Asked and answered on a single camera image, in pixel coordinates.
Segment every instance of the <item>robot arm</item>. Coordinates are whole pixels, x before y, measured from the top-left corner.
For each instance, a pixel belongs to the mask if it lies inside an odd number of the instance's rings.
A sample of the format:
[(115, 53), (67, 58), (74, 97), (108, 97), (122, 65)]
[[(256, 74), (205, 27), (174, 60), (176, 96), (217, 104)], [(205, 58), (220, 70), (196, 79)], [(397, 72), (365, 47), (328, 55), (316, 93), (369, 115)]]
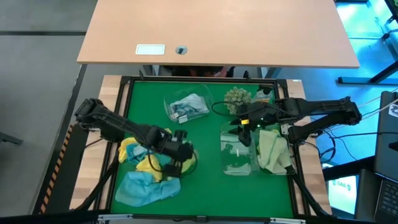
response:
[(250, 145), (250, 131), (275, 123), (293, 124), (306, 116), (326, 116), (304, 126), (291, 126), (289, 142), (295, 144), (304, 141), (312, 133), (319, 132), (336, 124), (358, 124), (362, 115), (355, 103), (346, 97), (340, 100), (307, 101), (301, 98), (285, 98), (275, 100), (274, 104), (257, 101), (248, 105), (241, 105), (237, 114), (238, 119), (231, 122), (241, 124), (243, 127), (231, 130), (230, 133), (238, 134), (239, 140), (245, 145)]
[(75, 116), (82, 128), (99, 128), (102, 138), (107, 141), (122, 141), (126, 133), (134, 136), (147, 149), (165, 154), (175, 161), (184, 162), (192, 158), (192, 144), (183, 142), (187, 137), (186, 131), (176, 131), (173, 137), (158, 126), (136, 124), (108, 110), (101, 100), (85, 99)]

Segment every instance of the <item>light green cloth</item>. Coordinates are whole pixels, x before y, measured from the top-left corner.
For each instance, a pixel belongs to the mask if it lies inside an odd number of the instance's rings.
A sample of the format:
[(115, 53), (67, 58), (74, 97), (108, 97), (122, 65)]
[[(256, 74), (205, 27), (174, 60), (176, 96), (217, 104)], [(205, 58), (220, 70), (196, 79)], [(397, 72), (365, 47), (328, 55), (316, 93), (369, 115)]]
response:
[(287, 141), (276, 130), (260, 130), (257, 150), (259, 151), (257, 159), (260, 167), (273, 174), (286, 174), (285, 167), (292, 165)]

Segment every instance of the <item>wire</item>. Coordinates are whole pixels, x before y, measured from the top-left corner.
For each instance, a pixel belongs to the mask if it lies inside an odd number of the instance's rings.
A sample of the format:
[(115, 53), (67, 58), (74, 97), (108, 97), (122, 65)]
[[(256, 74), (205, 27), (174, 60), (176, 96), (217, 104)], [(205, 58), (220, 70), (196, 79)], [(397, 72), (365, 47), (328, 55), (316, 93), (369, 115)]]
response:
[(350, 136), (369, 135), (369, 134), (398, 134), (398, 132), (382, 131), (382, 132), (376, 132), (376, 133), (346, 134), (346, 135), (343, 135), (343, 136), (332, 137), (332, 139), (339, 139), (339, 138), (345, 138), (345, 137), (350, 137)]
[(311, 145), (311, 146), (313, 146), (315, 149), (317, 149), (318, 150), (318, 155), (319, 155), (319, 158), (321, 158), (321, 151), (319, 150), (319, 148), (318, 148), (318, 146), (316, 146), (316, 145), (314, 145), (314, 144), (312, 144), (312, 143), (310, 143), (310, 142), (304, 142), (305, 144), (309, 144), (309, 145)]
[(363, 114), (362, 117), (364, 117), (364, 116), (366, 116), (366, 115), (368, 115), (368, 114), (371, 114), (371, 113), (373, 113), (373, 112), (376, 112), (376, 111), (378, 111), (379, 109), (380, 109), (380, 108), (377, 108), (377, 109), (375, 109), (375, 110), (372, 110), (372, 111), (370, 111), (370, 112), (367, 112), (367, 113)]
[(222, 103), (231, 104), (231, 105), (234, 105), (234, 106), (236, 106), (236, 107), (239, 107), (239, 106), (240, 106), (240, 105), (238, 105), (238, 104), (236, 104), (236, 103), (234, 103), (234, 102), (230, 102), (230, 101), (218, 101), (218, 102), (215, 102), (215, 103), (213, 103), (213, 104), (211, 105), (211, 110), (213, 110), (214, 113), (216, 113), (216, 114), (218, 114), (218, 115), (221, 115), (221, 116), (243, 116), (243, 115), (247, 115), (247, 114), (249, 114), (249, 113), (253, 113), (253, 112), (256, 112), (256, 111), (259, 111), (259, 110), (262, 110), (262, 109), (268, 107), (268, 108), (273, 108), (273, 109), (275, 109), (275, 110), (277, 110), (277, 111), (283, 112), (284, 114), (287, 114), (287, 115), (289, 115), (289, 116), (294, 116), (294, 115), (292, 115), (291, 113), (289, 113), (289, 112), (287, 112), (287, 111), (285, 111), (285, 110), (282, 110), (282, 109), (280, 109), (280, 108), (277, 108), (276, 106), (273, 106), (273, 105), (270, 105), (270, 104), (264, 105), (264, 108), (261, 107), (261, 108), (257, 108), (257, 109), (254, 109), (254, 110), (251, 110), (251, 111), (247, 111), (247, 112), (244, 112), (244, 113), (240, 113), (240, 114), (224, 114), (224, 113), (220, 113), (220, 112), (218, 112), (218, 111), (216, 111), (216, 110), (214, 109), (214, 106), (215, 106), (215, 105), (222, 104)]
[(368, 102), (359, 105), (358, 108), (360, 108), (360, 107), (362, 107), (362, 106), (365, 106), (366, 104), (368, 104), (368, 103), (370, 103), (370, 102), (373, 102), (373, 101), (375, 101), (375, 100), (377, 100), (377, 99), (379, 99), (379, 98), (381, 98), (381, 96), (378, 96), (378, 97), (376, 97), (375, 99), (369, 100)]
[[(396, 102), (398, 102), (398, 99), (396, 99), (396, 100), (394, 100), (393, 102), (389, 103), (388, 105), (382, 107), (381, 109), (375, 111), (373, 114), (370, 114), (370, 115), (367, 116), (367, 117), (363, 117), (361, 121), (364, 121), (365, 119), (368, 119), (368, 118), (374, 116), (375, 114), (378, 114), (378, 113), (384, 111), (385, 109), (387, 109), (388, 107), (390, 107), (390, 105), (392, 105), (392, 104), (394, 104), (394, 103), (396, 103)], [(343, 127), (347, 127), (347, 126), (348, 126), (348, 125), (343, 125), (343, 126), (341, 126), (341, 127), (332, 129), (332, 131), (337, 130), (337, 129), (340, 129), (340, 128), (343, 128)]]
[[(147, 156), (148, 156), (148, 161), (149, 161), (150, 167), (151, 167), (154, 171), (156, 171), (156, 172), (161, 172), (161, 173), (164, 174), (163, 171), (158, 170), (158, 169), (155, 169), (155, 167), (152, 165), (152, 162), (151, 162), (151, 160), (150, 160), (149, 150), (148, 150)], [(187, 173), (187, 174), (185, 174), (185, 175), (189, 175), (189, 174), (193, 173), (193, 171), (195, 171), (195, 169), (196, 169), (197, 166), (198, 166), (198, 158), (197, 158), (197, 154), (195, 153), (195, 151), (193, 151), (193, 156), (195, 156), (195, 164), (194, 164), (194, 167), (193, 167), (193, 169), (192, 169), (189, 173)]]
[(97, 140), (95, 140), (95, 141), (93, 141), (93, 142), (87, 144), (86, 147), (85, 147), (85, 149), (88, 148), (88, 147), (90, 147), (90, 146), (92, 146), (92, 145), (94, 145), (95, 143), (97, 143), (97, 142), (99, 142), (99, 141), (101, 141), (101, 140), (103, 140), (103, 138), (97, 139)]
[(348, 152), (349, 156), (351, 156), (355, 161), (358, 161), (358, 160), (349, 152), (349, 150), (348, 150), (348, 148), (347, 148), (347, 145), (346, 145), (346, 143), (344, 142), (344, 140), (342, 140), (342, 139), (339, 139), (339, 140), (343, 142), (344, 147), (346, 148), (346, 151)]
[(216, 105), (218, 105), (218, 104), (222, 104), (222, 103), (231, 104), (231, 105), (234, 105), (234, 106), (236, 106), (236, 107), (239, 107), (239, 106), (240, 106), (240, 105), (238, 105), (238, 104), (236, 104), (236, 103), (229, 102), (229, 101), (219, 101), (219, 102), (215, 102), (215, 103), (213, 103), (213, 104), (211, 105), (211, 110), (213, 110), (214, 113), (216, 113), (216, 114), (218, 114), (218, 115), (221, 115), (221, 116), (243, 116), (243, 115), (247, 115), (247, 114), (249, 114), (249, 113), (255, 112), (255, 111), (262, 110), (262, 108), (258, 108), (258, 109), (251, 110), (251, 111), (247, 111), (247, 112), (245, 112), (245, 113), (240, 113), (240, 114), (224, 114), (224, 113), (220, 113), (220, 112), (218, 112), (218, 111), (216, 111), (216, 110), (214, 109), (214, 106), (216, 106)]
[[(87, 149), (88, 147), (94, 145), (95, 143), (97, 143), (97, 142), (99, 142), (99, 141), (101, 141), (101, 140), (103, 140), (103, 138), (97, 139), (97, 140), (95, 140), (95, 141), (93, 141), (93, 142), (87, 144), (87, 145), (85, 146), (85, 149)], [(82, 150), (82, 151), (80, 152), (80, 162), (81, 162), (81, 160), (83, 159), (83, 154), (85, 153), (85, 149)]]

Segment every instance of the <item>blue cloth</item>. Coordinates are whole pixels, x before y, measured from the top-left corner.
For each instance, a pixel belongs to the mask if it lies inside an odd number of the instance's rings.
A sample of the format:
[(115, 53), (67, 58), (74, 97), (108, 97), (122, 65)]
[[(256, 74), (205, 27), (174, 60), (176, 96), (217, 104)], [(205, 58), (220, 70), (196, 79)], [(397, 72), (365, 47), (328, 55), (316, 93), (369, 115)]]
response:
[[(131, 162), (134, 165), (138, 165), (146, 155), (148, 155), (148, 149), (140, 146), (139, 144), (130, 144), (126, 147), (127, 152), (127, 161)], [(159, 160), (160, 166), (164, 166), (168, 164), (172, 159), (169, 156), (155, 153), (156, 158)]]
[(181, 100), (170, 104), (170, 107), (173, 111), (172, 113), (177, 113), (178, 117), (184, 115), (191, 117), (198, 114), (209, 113), (205, 99), (198, 96), (196, 93), (189, 94)]
[(145, 158), (148, 149), (140, 146), (139, 144), (130, 144), (126, 146), (127, 161), (137, 165)]
[(164, 165), (170, 163), (172, 160), (172, 158), (170, 158), (169, 156), (166, 156), (165, 154), (155, 153), (155, 156), (156, 156), (157, 160), (159, 160), (159, 164), (162, 167)]
[(116, 191), (117, 202), (140, 207), (157, 200), (177, 195), (181, 190), (180, 179), (172, 178), (160, 183), (155, 182), (147, 172), (128, 172)]

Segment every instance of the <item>green tabletop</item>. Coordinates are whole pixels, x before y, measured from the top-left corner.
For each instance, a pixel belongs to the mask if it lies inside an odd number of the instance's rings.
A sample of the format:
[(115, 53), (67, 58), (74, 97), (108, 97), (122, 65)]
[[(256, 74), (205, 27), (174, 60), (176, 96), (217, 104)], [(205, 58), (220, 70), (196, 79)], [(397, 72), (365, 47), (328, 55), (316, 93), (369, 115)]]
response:
[[(128, 118), (136, 123), (188, 131), (198, 154), (197, 169), (181, 179), (181, 191), (174, 197), (142, 206), (131, 207), (114, 199), (111, 213), (148, 215), (206, 215), (217, 217), (292, 218), (293, 211), (287, 177), (255, 174), (226, 175), (221, 168), (220, 125), (231, 118), (211, 112), (183, 124), (172, 122), (164, 110), (164, 95), (190, 88), (199, 83), (134, 82)], [(214, 101), (222, 101), (234, 86), (255, 94), (258, 85), (238, 83), (206, 83)], [(119, 165), (115, 193), (124, 176), (134, 165)]]

